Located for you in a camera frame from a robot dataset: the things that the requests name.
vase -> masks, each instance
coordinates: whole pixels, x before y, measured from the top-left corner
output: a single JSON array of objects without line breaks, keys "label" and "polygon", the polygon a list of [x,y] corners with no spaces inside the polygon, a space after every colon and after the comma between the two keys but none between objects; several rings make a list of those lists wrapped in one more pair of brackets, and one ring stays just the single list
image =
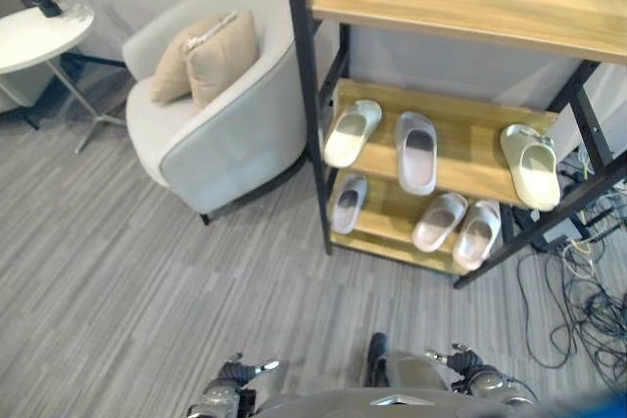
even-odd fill
[{"label": "vase", "polygon": [[32,3],[39,7],[41,13],[48,18],[58,17],[63,13],[54,0],[32,0]]}]

wooden shelf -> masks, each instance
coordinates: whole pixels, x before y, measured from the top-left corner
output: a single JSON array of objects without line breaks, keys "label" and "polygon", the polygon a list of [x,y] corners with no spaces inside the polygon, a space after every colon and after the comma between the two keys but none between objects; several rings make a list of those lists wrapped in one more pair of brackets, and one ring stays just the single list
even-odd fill
[{"label": "wooden shelf", "polygon": [[509,124],[527,123],[540,132],[557,119],[537,113],[443,95],[342,79],[337,117],[358,99],[377,101],[383,118],[351,170],[398,182],[395,126],[402,112],[425,114],[438,134],[437,188],[476,199],[523,207],[513,188],[500,133]]},{"label": "wooden shelf", "polygon": [[453,262],[450,255],[434,253],[424,254],[413,245],[403,244],[394,240],[383,239],[361,232],[350,235],[331,233],[331,242],[349,249],[368,252],[369,254],[393,258],[423,268],[435,269],[445,273],[464,275],[468,271]]},{"label": "wooden shelf", "polygon": [[[347,170],[340,170],[338,173],[335,192],[329,202],[329,212],[338,196],[336,192],[348,173],[350,171]],[[368,177],[367,198],[358,219],[356,230],[364,234],[412,245],[411,233],[413,228],[436,195],[436,193],[426,197],[409,195],[394,181],[370,176]],[[439,252],[451,254],[456,238],[457,233],[451,234]]]},{"label": "wooden shelf", "polygon": [[319,20],[627,64],[627,0],[313,0]]},{"label": "wooden shelf", "polygon": [[[329,201],[329,213],[347,173],[350,171],[340,170],[337,175],[334,193]],[[413,227],[435,196],[409,195],[396,182],[369,176],[368,192],[355,231],[349,235],[333,233],[331,241],[438,271],[465,274],[467,271],[454,263],[451,256],[457,233],[451,234],[441,249],[433,254],[421,252],[411,241]]]}]

gray carpet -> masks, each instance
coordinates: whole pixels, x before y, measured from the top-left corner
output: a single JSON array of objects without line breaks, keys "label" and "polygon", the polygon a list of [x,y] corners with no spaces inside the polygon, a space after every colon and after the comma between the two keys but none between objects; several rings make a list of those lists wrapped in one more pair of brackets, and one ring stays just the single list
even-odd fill
[{"label": "gray carpet", "polygon": [[[126,77],[98,71],[81,87],[106,108]],[[471,345],[542,398],[603,389],[583,353],[558,370],[531,360],[514,259],[454,291],[448,275],[326,256],[308,164],[205,227],[144,173],[123,129],[107,126],[76,156],[78,104],[42,115],[40,131],[0,118],[2,417],[179,416],[238,350],[289,362],[258,380],[262,398],[357,386],[379,330],[413,352]],[[599,266],[615,294],[626,241],[615,233]],[[537,266],[524,270],[532,339],[551,361],[559,319]]]}]

throw pillow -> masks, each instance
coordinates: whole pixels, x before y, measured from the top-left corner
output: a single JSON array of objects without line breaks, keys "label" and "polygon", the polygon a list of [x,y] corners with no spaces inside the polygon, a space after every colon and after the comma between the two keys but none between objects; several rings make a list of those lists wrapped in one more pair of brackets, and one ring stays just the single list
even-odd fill
[{"label": "throw pillow", "polygon": [[193,48],[187,56],[187,73],[196,108],[207,107],[257,61],[259,54],[250,12],[240,14]]},{"label": "throw pillow", "polygon": [[190,40],[202,36],[227,14],[217,14],[183,29],[169,44],[153,75],[150,98],[153,102],[171,102],[191,91],[187,76],[186,48]]}]

slipper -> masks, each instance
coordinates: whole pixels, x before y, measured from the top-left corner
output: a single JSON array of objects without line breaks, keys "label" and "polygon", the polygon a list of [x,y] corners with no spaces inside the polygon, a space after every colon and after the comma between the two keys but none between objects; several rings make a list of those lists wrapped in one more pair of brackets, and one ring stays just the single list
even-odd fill
[{"label": "slipper", "polygon": [[365,176],[358,173],[346,175],[331,216],[331,227],[335,232],[350,234],[355,230],[367,189]]},{"label": "slipper", "polygon": [[399,182],[407,193],[424,196],[435,189],[437,136],[433,123],[419,113],[405,112],[396,124]]},{"label": "slipper", "polygon": [[351,166],[383,113],[372,100],[357,100],[335,123],[324,146],[324,161],[335,168]]},{"label": "slipper", "polygon": [[457,227],[468,208],[468,201],[457,193],[437,196],[413,229],[411,239],[422,252],[435,252]]},{"label": "slipper", "polygon": [[501,212],[496,201],[478,201],[468,209],[453,248],[453,259],[474,271],[490,254],[501,231]]},{"label": "slipper", "polygon": [[532,209],[551,210],[559,204],[553,140],[526,124],[512,124],[501,133],[518,198]]}]

